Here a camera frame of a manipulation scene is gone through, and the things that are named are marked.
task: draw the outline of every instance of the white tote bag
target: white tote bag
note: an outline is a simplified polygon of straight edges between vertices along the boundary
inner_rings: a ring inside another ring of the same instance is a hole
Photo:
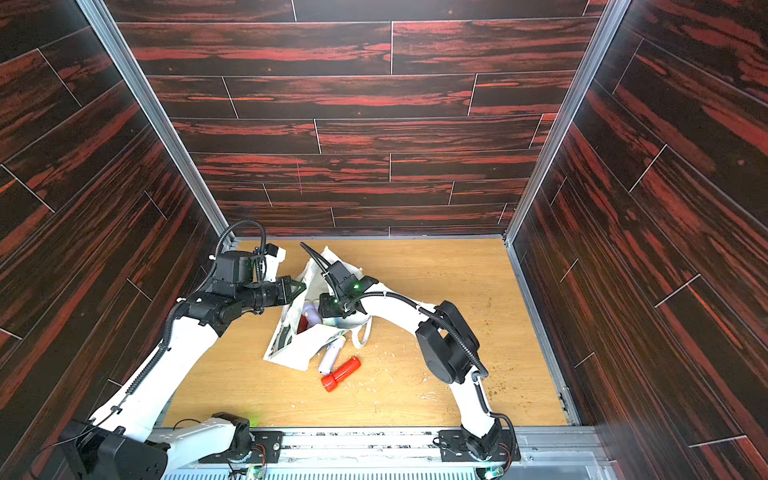
[[[321,255],[331,263],[339,260],[328,247],[323,250]],[[362,278],[361,269],[346,262],[342,263],[358,279]],[[316,353],[350,330],[352,331],[352,342],[355,347],[358,349],[363,348],[368,342],[368,337],[371,333],[372,317],[361,312],[356,312],[345,319],[345,322],[348,324],[357,325],[351,329],[341,329],[321,323],[301,333],[296,333],[299,328],[304,303],[307,300],[319,299],[321,293],[332,292],[330,285],[323,279],[317,263],[311,258],[306,263],[304,271],[296,279],[306,285],[306,290],[290,305],[283,307],[283,314],[280,316],[275,333],[272,335],[270,346],[266,349],[266,353],[264,353],[264,359],[292,369],[307,370],[310,367],[310,360]],[[366,331],[362,341],[360,341],[358,335],[363,327],[366,328]]]

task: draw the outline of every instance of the wooden floor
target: wooden floor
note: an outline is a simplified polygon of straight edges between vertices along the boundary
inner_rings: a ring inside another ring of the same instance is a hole
[[[298,241],[279,275],[296,276],[309,257]],[[430,303],[453,302],[480,340],[491,407],[516,425],[565,425],[565,418],[500,239],[314,240],[396,292]],[[257,244],[243,242],[241,250]],[[426,368],[415,337],[375,318],[368,345],[348,341],[338,367],[362,366],[335,391],[320,385],[316,355],[306,372],[262,360],[280,309],[245,315],[200,359],[177,390],[165,425],[226,411],[263,426],[459,425],[450,390]]]

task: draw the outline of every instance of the aluminum frame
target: aluminum frame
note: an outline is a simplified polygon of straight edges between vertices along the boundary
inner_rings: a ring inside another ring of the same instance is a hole
[[[229,226],[103,0],[75,0],[218,235]]]
[[[576,75],[571,82],[571,87],[568,89],[568,93],[565,95],[565,99],[560,106],[558,116],[552,125],[547,140],[544,142],[544,146],[541,148],[541,153],[531,174],[531,179],[528,181],[528,185],[525,186],[525,191],[520,197],[512,222],[505,232],[504,238],[508,241],[508,249],[511,249],[511,242],[515,240],[525,216],[531,209],[536,194],[541,189],[541,184],[544,182],[544,178],[554,162],[554,156],[558,152],[560,144],[562,144],[565,134],[568,132],[568,127],[571,126],[571,122],[576,116],[581,102],[584,100],[584,96],[587,94],[587,89],[590,83],[592,83],[592,79],[594,79],[594,74],[598,72],[600,63],[603,61],[605,52],[608,50],[611,41],[613,41],[614,35],[616,35],[616,31],[621,20],[624,18],[624,14],[627,12],[630,1],[611,0],[598,21],[598,26],[594,30],[587,50],[584,52],[584,57],[581,59]]]

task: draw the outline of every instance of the black bracket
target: black bracket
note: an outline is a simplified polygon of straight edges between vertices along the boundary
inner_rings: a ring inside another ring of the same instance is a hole
[[[512,435],[509,430],[502,430],[502,434],[499,437],[498,442],[503,443],[504,446],[509,448]],[[440,430],[438,432],[438,438],[433,439],[432,443],[440,448],[440,459],[444,462],[477,462],[478,460],[473,458],[469,454],[467,449],[467,437],[463,430]],[[520,449],[515,449],[512,452],[512,461],[520,461]],[[491,458],[487,462],[506,462],[507,452],[501,447],[496,450],[496,453],[491,455]]]
[[[259,465],[261,463],[261,458],[263,456],[263,453],[261,451],[261,448],[256,445],[261,445],[264,447],[264,451],[266,452],[266,463],[277,463],[278,460],[280,460],[280,450],[283,449],[283,433],[282,432],[274,432],[274,431],[268,431],[265,432],[263,430],[259,429],[251,429],[250,434],[253,435],[253,445],[254,447],[251,449],[250,457],[244,462],[248,464],[256,464]],[[200,463],[227,463],[227,460],[225,457],[220,453],[214,453],[213,455],[208,455],[207,457],[203,457],[199,460]]]

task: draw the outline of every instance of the black cable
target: black cable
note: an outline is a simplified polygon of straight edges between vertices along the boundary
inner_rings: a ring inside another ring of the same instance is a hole
[[[60,442],[56,442],[56,443],[51,443],[50,445],[45,446],[42,449],[39,449],[38,452],[35,453],[35,456],[32,457],[32,460],[29,462],[29,467],[27,467],[27,471],[29,472],[29,476],[31,476],[34,480],[40,480],[40,478],[32,472],[32,467],[35,465],[35,460],[38,459],[38,457],[40,456],[41,453],[43,453],[44,451],[46,451],[48,449],[52,449],[54,447],[58,447],[59,445],[63,445],[65,443],[67,443],[67,442],[71,442],[73,440],[77,440],[80,437],[84,437],[84,436],[88,435],[89,433],[93,432],[95,429],[99,428],[102,424],[104,424],[104,422],[109,420],[109,418],[112,417],[114,415],[114,413],[117,410],[120,409],[120,406],[123,405],[123,403],[125,402],[125,400],[127,400],[129,395],[130,394],[126,394],[125,397],[123,397],[123,399],[120,401],[120,403],[118,403],[117,406],[112,406],[112,411],[109,412],[109,415],[105,416],[104,420],[101,420],[96,425],[93,425],[90,429],[86,429],[83,432],[78,433],[77,435],[75,435],[74,437],[72,437],[70,439],[61,440]]]
[[[472,365],[477,367],[477,370],[480,376],[484,379],[488,378],[488,370],[485,368],[485,366],[483,366],[482,362],[480,362],[480,359],[475,355],[475,353],[472,352],[472,350],[466,344],[466,342],[464,341],[464,339],[462,338],[462,335],[458,332],[458,330],[453,325],[446,322],[441,316],[433,312],[430,312],[429,310],[420,306],[418,303],[414,302],[407,296],[403,296],[395,292],[365,292],[361,295],[356,296],[352,300],[350,300],[349,303],[347,303],[347,305],[344,306],[345,307],[344,310],[346,310],[346,307],[348,305],[353,305],[358,300],[361,300],[370,296],[383,296],[385,298],[398,299],[401,302],[407,303],[408,305],[416,309],[419,313],[423,313],[424,315],[427,315],[430,319],[435,320],[435,322],[437,322],[437,324],[440,325],[440,328],[448,332],[448,334],[451,337],[453,337],[453,339],[456,341],[458,346],[460,346],[462,350],[464,350],[464,354],[467,356],[467,358],[469,358],[469,361],[472,362]]]
[[[176,422],[176,425],[174,425],[174,427],[173,427],[172,429],[173,429],[173,430],[175,430],[175,429],[176,429],[176,427],[178,427],[180,423],[182,423],[182,422],[187,422],[187,421],[188,421],[188,422],[197,422],[197,423],[202,423],[202,422],[201,422],[200,420],[198,420],[198,419],[181,419],[181,420],[179,420],[178,422]]]
[[[512,420],[509,419],[506,415],[503,413],[497,413],[497,412],[490,412],[489,415],[494,419],[503,419],[505,422],[507,422],[507,426],[509,427],[509,433],[512,435],[509,439],[509,458],[511,462],[512,458],[512,452],[516,450],[515,446],[517,445],[517,435],[515,434],[515,426],[512,425]]]
[[[330,262],[326,260],[325,257],[317,253],[315,250],[312,250],[312,248],[306,243],[301,242],[300,245],[310,255],[310,257],[312,257],[312,259],[315,260],[315,263],[317,263],[317,266],[320,267],[320,271],[323,273],[323,278],[326,279],[326,282],[331,286],[331,290],[333,290],[333,296],[336,298],[336,300],[341,300],[339,285],[336,283],[336,279],[333,278],[333,276],[328,271],[328,267],[331,266]]]

